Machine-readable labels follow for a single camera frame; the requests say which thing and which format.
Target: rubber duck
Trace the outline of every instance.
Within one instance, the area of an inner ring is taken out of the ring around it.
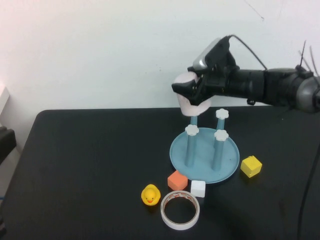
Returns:
[[[156,205],[161,198],[159,189],[153,185],[149,184],[141,192],[141,199],[145,205],[153,206]]]

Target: white box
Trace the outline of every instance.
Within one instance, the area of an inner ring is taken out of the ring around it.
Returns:
[[[206,195],[206,182],[205,181],[191,181],[191,194],[195,197],[204,198]]]

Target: roll of tape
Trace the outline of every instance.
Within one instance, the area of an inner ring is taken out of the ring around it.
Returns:
[[[185,223],[176,223],[171,221],[165,214],[165,208],[167,203],[175,198],[185,198],[188,199],[190,202],[192,202],[192,204],[195,207],[195,215],[193,216],[193,218]],[[200,206],[199,206],[199,202],[198,200],[195,198],[195,196],[193,196],[190,192],[187,191],[172,191],[170,193],[168,193],[161,202],[161,207],[160,207],[160,212],[161,212],[161,217],[162,220],[165,222],[165,224],[168,225],[168,227],[175,229],[175,230],[186,230],[189,229],[191,227],[193,227],[196,222],[199,219],[199,214],[200,214]]]

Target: white wall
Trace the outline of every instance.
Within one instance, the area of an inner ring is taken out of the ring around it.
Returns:
[[[269,68],[295,67],[305,39],[320,63],[319,9],[318,0],[0,0],[0,82],[10,92],[0,122],[22,147],[45,109],[176,107],[174,78],[228,34]],[[260,68],[231,44],[240,67]]]

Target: foam block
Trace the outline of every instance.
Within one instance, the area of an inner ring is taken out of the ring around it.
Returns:
[[[240,167],[240,169],[249,178],[260,173],[261,168],[262,168],[262,163],[255,156],[249,156],[246,159],[244,159],[241,162],[241,167]]]
[[[183,190],[188,185],[188,178],[178,171],[175,171],[168,177],[168,186],[174,190]]]
[[[206,195],[206,182],[205,181],[191,181],[191,194],[195,197],[204,198]]]

